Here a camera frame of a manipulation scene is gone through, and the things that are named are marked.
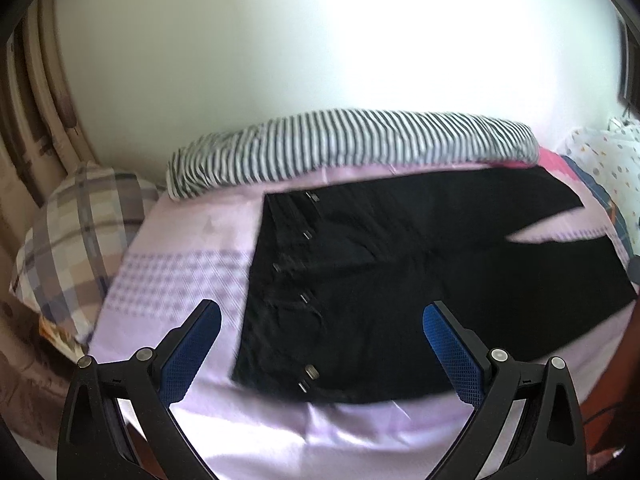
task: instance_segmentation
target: mattress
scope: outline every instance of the mattress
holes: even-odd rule
[[[584,208],[513,234],[521,242],[607,235],[626,266],[628,253],[606,211],[561,157],[542,150],[540,165],[570,186]],[[140,229],[111,286],[90,345],[98,362],[128,359],[156,346],[202,298],[218,302],[220,335],[184,400],[171,406],[193,447],[221,479],[425,478],[471,413],[454,393],[366,406],[279,402],[229,379],[235,361],[262,198],[267,192],[316,187],[458,166],[364,166],[318,170],[286,182],[217,189],[194,200],[163,196]],[[628,323],[624,308],[555,354],[567,362],[579,400],[608,364]],[[130,405],[125,418],[139,429]],[[508,420],[513,432],[516,413]],[[494,471],[509,431],[483,474]]]

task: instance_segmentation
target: wall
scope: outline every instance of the wall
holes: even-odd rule
[[[604,126],[608,0],[57,0],[79,116],[104,163],[162,177],[208,132],[325,107],[524,121],[553,147]]]

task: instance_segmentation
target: white polka dot pillow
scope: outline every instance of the white polka dot pillow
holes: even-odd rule
[[[640,254],[640,121],[612,131],[582,128],[559,150],[600,184],[625,218],[631,247]]]

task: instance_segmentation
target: pink bed sheet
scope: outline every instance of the pink bed sheet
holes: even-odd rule
[[[557,155],[540,164],[570,186],[584,208],[512,235],[520,242],[607,235],[622,264],[628,256],[604,209]],[[221,479],[423,479],[470,414],[455,394],[367,406],[312,406],[267,399],[229,380],[242,327],[248,269],[266,192],[456,167],[367,166],[316,171],[288,182],[214,190],[175,203],[163,196],[128,253],[104,303],[91,342],[99,362],[129,358],[155,346],[202,298],[216,300],[223,325],[187,396],[172,406],[185,435]],[[560,354],[583,399],[604,370],[626,328],[631,306]],[[137,424],[130,406],[127,419]],[[508,424],[514,427],[515,419]],[[505,437],[484,473],[497,467]]]

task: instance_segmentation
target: black pants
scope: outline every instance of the black pants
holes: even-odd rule
[[[581,206],[542,168],[417,174],[269,195],[233,379],[283,399],[450,389],[422,333],[444,300],[490,348],[532,360],[629,303],[608,238],[505,236]]]

